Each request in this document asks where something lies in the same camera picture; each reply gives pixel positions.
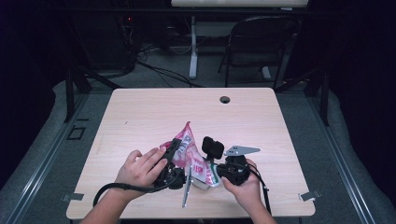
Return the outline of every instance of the wrist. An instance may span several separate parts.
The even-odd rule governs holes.
[[[239,203],[245,211],[250,215],[257,214],[259,211],[262,209],[266,209],[262,201],[248,201],[248,202],[243,202]]]
[[[254,224],[276,223],[262,202],[252,204],[248,208],[245,208],[245,211],[249,214]]]
[[[144,194],[143,192],[130,189],[109,189],[106,193],[109,198],[125,205]]]

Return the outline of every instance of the person's left hand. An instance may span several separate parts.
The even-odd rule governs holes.
[[[161,149],[155,147],[145,155],[142,155],[139,150],[131,152],[120,168],[115,182],[137,187],[152,187],[152,183],[157,179],[167,163],[166,159],[160,160],[165,151],[165,147]],[[135,190],[116,190],[127,203],[145,194]]]

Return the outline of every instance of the person's right hand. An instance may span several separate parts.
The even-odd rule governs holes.
[[[247,163],[256,168],[256,163],[247,159]],[[232,184],[227,178],[221,178],[224,188],[235,196],[236,201],[248,212],[250,206],[262,204],[260,181],[254,174],[250,174],[247,181],[240,186]]]
[[[247,163],[257,169],[256,163],[247,159]],[[240,186],[232,184],[226,177],[221,178],[224,188],[235,196],[236,201],[250,215],[255,224],[273,224],[276,223],[262,203],[260,180],[254,174],[250,173],[247,181]]]

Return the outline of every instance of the crumpled plastic bag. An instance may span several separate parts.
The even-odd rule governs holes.
[[[210,187],[218,186],[219,176],[216,172],[216,164],[211,164],[210,161],[206,161],[199,153],[195,145],[189,121],[175,138],[180,139],[181,143],[172,159],[172,163],[175,166],[184,168],[184,170],[188,170],[187,168],[191,166],[191,175],[193,177],[206,183]],[[161,147],[169,147],[170,144],[171,141],[163,143]]]

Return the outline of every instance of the wooden table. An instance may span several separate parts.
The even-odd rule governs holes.
[[[229,97],[230,103],[222,103],[222,96]],[[226,150],[233,145],[261,149],[247,158],[258,164],[269,189],[273,216],[315,213],[313,202],[299,199],[298,194],[308,192],[308,187],[272,89],[118,89],[108,103],[75,190],[84,197],[71,201],[67,216],[85,217],[97,190],[115,180],[132,150],[145,153],[172,140],[187,121],[202,156],[205,136],[220,141]],[[165,189],[146,194],[132,201],[121,218],[248,216],[222,185],[207,190],[191,186],[186,208],[181,207],[183,192]]]

